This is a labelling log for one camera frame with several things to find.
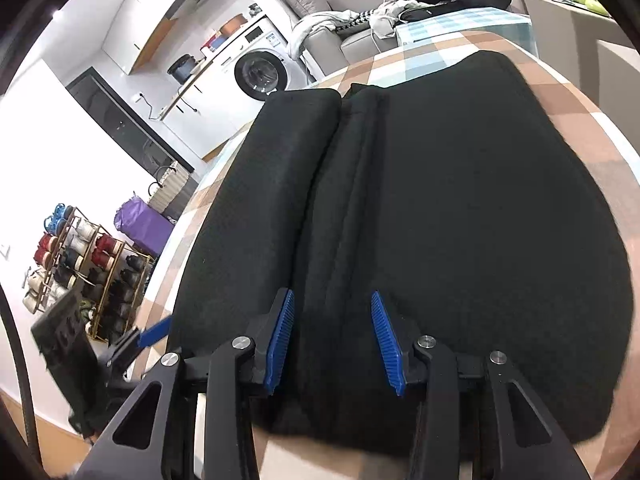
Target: washing machine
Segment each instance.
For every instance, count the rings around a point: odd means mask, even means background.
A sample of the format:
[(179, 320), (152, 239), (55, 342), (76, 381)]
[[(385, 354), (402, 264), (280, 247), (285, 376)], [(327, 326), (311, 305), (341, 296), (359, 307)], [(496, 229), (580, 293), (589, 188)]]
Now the washing machine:
[(251, 24), (213, 60), (217, 104), (236, 128), (255, 119), (267, 95), (297, 90), (313, 80), (287, 55), (287, 41), (268, 18)]

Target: white cloth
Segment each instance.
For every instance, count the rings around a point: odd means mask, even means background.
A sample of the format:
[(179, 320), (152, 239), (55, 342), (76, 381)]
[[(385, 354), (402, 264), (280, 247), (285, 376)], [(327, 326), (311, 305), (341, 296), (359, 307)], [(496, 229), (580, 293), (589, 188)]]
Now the white cloth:
[(398, 16), (403, 10), (420, 9), (431, 7), (431, 4), (424, 4), (416, 0), (391, 0), (380, 5), (369, 18), (371, 30), (381, 40), (392, 38), (396, 32), (394, 26), (398, 22)]
[(287, 45), (287, 53), (291, 59), (299, 59), (302, 53), (302, 43), (306, 37), (319, 28), (335, 30), (335, 27), (347, 25), (357, 17), (358, 13), (352, 10), (325, 10), (314, 12), (304, 16), (291, 31), (291, 38)]

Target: wooden floor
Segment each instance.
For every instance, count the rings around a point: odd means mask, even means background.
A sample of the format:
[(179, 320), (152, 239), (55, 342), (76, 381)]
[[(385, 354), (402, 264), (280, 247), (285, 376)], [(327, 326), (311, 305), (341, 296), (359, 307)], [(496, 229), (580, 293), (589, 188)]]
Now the wooden floor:
[[(22, 418), (21, 405), (3, 391), (0, 391), (0, 396), (24, 438), (24, 419)], [(89, 452), (89, 445), (79, 435), (63, 430), (38, 416), (36, 417), (36, 427), (42, 465), (51, 476), (69, 473), (76, 464), (84, 460)]]

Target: checkered blanket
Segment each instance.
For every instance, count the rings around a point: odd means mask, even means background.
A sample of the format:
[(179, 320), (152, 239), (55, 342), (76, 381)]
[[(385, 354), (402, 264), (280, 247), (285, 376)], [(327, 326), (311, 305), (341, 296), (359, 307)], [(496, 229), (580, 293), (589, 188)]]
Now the checkered blanket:
[[(624, 135), (584, 94), (549, 65), (513, 43), (489, 32), (454, 32), (412, 43), (339, 70), (315, 88), (334, 88), (344, 95), (352, 83), (391, 86), (453, 65), (478, 50), (509, 57), (522, 73), (565, 142), (591, 173), (614, 216), (625, 244), (634, 289), (640, 290), (640, 156)], [(222, 181), (251, 124), (245, 125), (220, 153), (200, 183), (158, 259), (136, 325), (151, 326), (174, 309), (180, 279), (191, 248)], [(635, 293), (640, 312), (640, 294)], [(166, 349), (166, 339), (136, 360), (134, 376), (152, 366)], [(626, 365), (607, 425), (576, 446), (595, 480), (610, 480), (640, 440), (640, 318), (631, 327)], [(404, 478), (404, 461), (343, 450), (304, 438), (267, 435), (254, 428), (262, 480), (283, 478), (341, 478), (382, 480)]]
[(461, 30), (493, 32), (513, 41), (534, 56), (538, 55), (529, 17), (493, 7), (458, 10), (420, 22), (403, 23), (396, 27), (396, 38), (399, 46), (407, 46)]

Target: purple bag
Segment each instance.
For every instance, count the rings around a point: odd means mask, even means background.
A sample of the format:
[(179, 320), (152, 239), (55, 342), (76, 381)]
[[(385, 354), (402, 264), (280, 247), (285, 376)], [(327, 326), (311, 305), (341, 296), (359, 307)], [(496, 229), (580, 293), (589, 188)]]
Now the purple bag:
[(159, 256), (174, 230), (173, 224), (134, 195), (116, 212), (113, 224), (153, 256)]

